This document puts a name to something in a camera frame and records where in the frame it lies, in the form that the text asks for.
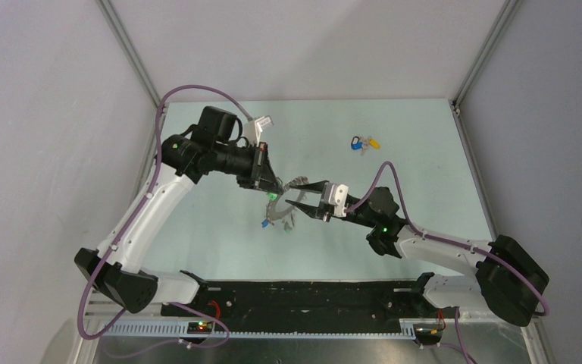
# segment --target white wall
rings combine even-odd
[[[74,320],[72,259],[128,206],[152,113],[94,1],[0,2],[0,362]]]
[[[504,0],[113,3],[162,94],[184,82],[241,100],[451,99]]]
[[[524,2],[462,116],[500,232],[550,276],[560,363],[582,363],[582,1]]]

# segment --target gray wall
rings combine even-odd
[[[549,273],[557,360],[582,362],[582,1],[524,2],[462,119],[499,231]]]
[[[72,259],[128,207],[153,113],[93,0],[0,2],[0,363],[53,336],[45,362],[65,362]]]

